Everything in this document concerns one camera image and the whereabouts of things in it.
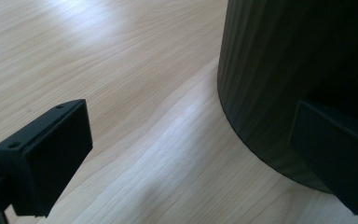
small hole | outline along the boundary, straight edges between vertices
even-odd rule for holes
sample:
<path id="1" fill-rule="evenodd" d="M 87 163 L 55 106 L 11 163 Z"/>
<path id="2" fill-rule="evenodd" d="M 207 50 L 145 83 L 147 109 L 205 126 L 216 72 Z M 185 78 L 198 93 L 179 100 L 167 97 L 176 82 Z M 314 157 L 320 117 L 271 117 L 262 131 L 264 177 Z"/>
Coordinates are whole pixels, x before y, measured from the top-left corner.
<path id="1" fill-rule="evenodd" d="M 14 143 L 8 145 L 8 148 L 18 147 L 20 144 L 21 144 L 20 142 L 14 142 Z"/>

wooden table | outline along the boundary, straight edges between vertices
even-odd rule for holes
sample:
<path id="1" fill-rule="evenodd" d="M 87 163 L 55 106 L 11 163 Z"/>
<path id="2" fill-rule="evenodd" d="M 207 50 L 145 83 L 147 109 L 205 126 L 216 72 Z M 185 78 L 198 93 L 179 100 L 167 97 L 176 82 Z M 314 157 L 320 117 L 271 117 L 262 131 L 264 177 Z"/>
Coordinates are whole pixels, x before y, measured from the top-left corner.
<path id="1" fill-rule="evenodd" d="M 9 208 L 10 223 L 358 223 L 231 129 L 216 90 L 226 7 L 0 1 L 0 141 L 79 98 L 94 139 L 48 218 Z"/>

wooden tabletop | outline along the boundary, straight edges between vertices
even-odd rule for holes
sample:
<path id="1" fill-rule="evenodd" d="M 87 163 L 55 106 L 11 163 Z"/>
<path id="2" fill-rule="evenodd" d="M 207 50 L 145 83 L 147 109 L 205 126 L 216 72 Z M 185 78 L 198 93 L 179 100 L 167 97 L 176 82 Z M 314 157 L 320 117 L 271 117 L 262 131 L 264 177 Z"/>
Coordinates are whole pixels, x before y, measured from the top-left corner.
<path id="1" fill-rule="evenodd" d="M 80 98 L 94 140 L 48 218 L 10 207 L 10 223 L 358 223 L 231 129 L 216 90 L 226 8 L 0 0 L 0 141 Z"/>

black cylindrical object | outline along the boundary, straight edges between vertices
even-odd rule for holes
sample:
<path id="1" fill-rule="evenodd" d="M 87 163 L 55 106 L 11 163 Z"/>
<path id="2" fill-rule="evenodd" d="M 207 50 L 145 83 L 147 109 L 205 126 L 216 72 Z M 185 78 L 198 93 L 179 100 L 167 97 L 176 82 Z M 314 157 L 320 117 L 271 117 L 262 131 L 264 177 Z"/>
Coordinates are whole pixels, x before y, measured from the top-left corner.
<path id="1" fill-rule="evenodd" d="M 358 118 L 358 1 L 229 0 L 217 86 L 257 157 L 329 191 L 289 147 L 290 132 L 300 100 Z"/>

light wood grain surface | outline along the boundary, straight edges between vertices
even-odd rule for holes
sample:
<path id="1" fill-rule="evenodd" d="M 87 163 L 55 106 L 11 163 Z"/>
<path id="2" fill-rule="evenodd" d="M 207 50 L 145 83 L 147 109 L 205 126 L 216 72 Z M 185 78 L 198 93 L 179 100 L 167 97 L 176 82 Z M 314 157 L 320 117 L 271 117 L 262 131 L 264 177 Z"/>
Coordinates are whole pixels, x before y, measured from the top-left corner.
<path id="1" fill-rule="evenodd" d="M 48 218 L 11 223 L 358 223 L 260 161 L 216 90 L 227 0 L 0 1 L 0 141 L 88 102 L 94 149 Z"/>

